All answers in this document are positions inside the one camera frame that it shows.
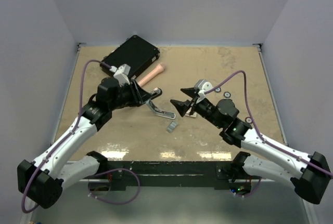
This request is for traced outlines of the staple box sleeve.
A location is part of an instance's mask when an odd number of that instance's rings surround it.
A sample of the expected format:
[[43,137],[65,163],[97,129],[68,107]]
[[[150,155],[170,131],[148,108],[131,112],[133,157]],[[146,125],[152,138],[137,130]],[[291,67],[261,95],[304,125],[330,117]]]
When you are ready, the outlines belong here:
[[193,113],[193,114],[186,113],[185,116],[187,116],[187,117],[192,117],[192,118],[196,118],[197,113]]

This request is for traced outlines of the blue white stapler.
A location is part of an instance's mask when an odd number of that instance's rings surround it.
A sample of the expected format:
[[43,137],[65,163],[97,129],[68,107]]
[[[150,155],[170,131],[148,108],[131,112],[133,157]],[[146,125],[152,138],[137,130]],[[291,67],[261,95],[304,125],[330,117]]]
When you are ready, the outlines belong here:
[[145,102],[145,104],[156,116],[171,119],[171,120],[176,119],[175,113],[159,109],[157,106],[154,105],[152,100],[147,100]]

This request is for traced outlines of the staple tray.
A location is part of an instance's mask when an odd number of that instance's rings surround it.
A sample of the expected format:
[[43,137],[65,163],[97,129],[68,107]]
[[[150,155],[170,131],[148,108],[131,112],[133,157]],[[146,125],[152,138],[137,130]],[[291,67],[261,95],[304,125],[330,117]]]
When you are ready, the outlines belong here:
[[167,132],[171,133],[175,130],[175,128],[178,126],[178,123],[176,121],[172,121],[169,126],[166,128]]

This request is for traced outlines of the black stapler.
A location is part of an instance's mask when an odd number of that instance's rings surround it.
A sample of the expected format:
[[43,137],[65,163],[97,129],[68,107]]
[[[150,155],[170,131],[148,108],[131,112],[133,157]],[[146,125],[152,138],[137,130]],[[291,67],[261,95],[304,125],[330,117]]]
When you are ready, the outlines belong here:
[[156,87],[152,91],[150,91],[148,94],[148,100],[154,100],[162,95],[163,91],[161,88]]

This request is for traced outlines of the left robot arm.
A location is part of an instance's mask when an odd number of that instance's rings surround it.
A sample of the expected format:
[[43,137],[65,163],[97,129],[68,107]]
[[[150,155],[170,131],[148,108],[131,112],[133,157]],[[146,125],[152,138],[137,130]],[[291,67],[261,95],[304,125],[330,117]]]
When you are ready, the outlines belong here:
[[111,118],[114,110],[140,107],[148,100],[162,95],[160,88],[147,92],[136,80],[120,85],[115,78],[105,78],[88,103],[80,108],[78,117],[68,130],[45,152],[29,162],[23,160],[17,167],[18,190],[23,194],[21,209],[28,197],[44,209],[53,206],[66,186],[93,175],[103,178],[108,172],[107,158],[93,151],[73,165],[73,172],[63,167],[78,148],[95,135]]

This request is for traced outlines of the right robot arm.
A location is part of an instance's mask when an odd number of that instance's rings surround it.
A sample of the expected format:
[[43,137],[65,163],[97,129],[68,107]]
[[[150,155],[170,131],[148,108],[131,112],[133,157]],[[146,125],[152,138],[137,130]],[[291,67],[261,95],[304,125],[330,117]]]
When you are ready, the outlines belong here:
[[256,153],[245,153],[232,165],[232,173],[243,179],[247,175],[270,179],[294,188],[295,193],[312,204],[319,204],[332,180],[325,156],[319,152],[308,154],[286,146],[254,129],[238,117],[239,110],[231,99],[211,103],[198,95],[194,88],[183,88],[191,100],[170,102],[180,116],[196,112],[221,130],[221,138],[231,146]]

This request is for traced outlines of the pink cylindrical tube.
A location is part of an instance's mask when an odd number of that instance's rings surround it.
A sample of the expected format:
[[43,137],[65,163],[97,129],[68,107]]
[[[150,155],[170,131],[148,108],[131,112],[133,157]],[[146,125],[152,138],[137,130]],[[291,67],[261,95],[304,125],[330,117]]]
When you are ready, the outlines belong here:
[[154,77],[156,77],[158,74],[162,73],[165,70],[165,64],[159,63],[156,65],[156,67],[150,71],[145,77],[143,77],[139,82],[138,85],[140,87],[147,84],[149,81],[151,81]]

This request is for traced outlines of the silver round disc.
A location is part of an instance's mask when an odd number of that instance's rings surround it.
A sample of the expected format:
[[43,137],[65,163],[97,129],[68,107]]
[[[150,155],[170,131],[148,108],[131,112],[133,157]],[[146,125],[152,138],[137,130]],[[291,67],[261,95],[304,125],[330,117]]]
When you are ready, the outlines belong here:
[[225,98],[230,98],[231,97],[231,93],[230,92],[228,92],[228,91],[226,91],[226,92],[224,92],[224,94],[223,94],[223,96],[225,97]]
[[215,91],[216,93],[220,93],[222,90],[221,90],[221,87],[217,87],[214,91]]

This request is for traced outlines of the black hard case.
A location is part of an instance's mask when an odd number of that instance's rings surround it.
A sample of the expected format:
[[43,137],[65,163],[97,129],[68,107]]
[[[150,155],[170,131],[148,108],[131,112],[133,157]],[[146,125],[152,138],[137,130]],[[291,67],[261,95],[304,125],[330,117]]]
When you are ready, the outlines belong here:
[[137,78],[160,57],[160,49],[138,35],[128,38],[109,55],[102,63],[119,67],[123,64],[130,66],[128,78]]

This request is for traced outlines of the aluminium rail frame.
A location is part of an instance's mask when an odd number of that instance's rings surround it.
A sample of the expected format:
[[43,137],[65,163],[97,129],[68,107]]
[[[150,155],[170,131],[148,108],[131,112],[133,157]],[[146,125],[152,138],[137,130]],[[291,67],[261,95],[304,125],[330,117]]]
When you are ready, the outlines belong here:
[[214,87],[199,80],[192,88],[184,88],[189,96],[184,102],[171,100],[178,113],[197,113],[221,130],[220,136],[241,151],[230,162],[218,166],[199,162],[112,162],[92,151],[81,160],[68,165],[70,156],[111,118],[115,110],[139,107],[162,94],[160,89],[147,92],[130,74],[130,64],[120,66],[101,61],[112,77],[99,84],[87,104],[80,104],[71,127],[45,152],[33,161],[22,161],[17,168],[18,189],[24,198],[37,206],[49,208],[64,189],[86,177],[106,176],[115,190],[138,187],[208,187],[231,188],[237,179],[254,177],[285,183],[302,199],[320,203],[330,181],[325,157],[315,152],[294,150],[261,134],[255,122],[238,117],[238,109],[229,98],[212,104],[207,94]]

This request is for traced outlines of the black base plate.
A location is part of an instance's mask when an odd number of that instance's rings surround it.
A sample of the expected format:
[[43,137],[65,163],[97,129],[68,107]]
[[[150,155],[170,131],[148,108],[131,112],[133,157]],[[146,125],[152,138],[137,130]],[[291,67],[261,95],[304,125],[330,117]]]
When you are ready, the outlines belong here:
[[88,179],[108,182],[112,191],[123,191],[137,186],[137,175],[141,187],[204,187],[228,190],[241,182],[258,176],[249,176],[240,169],[232,168],[231,161],[108,161],[98,172],[115,169],[108,175],[88,176]]

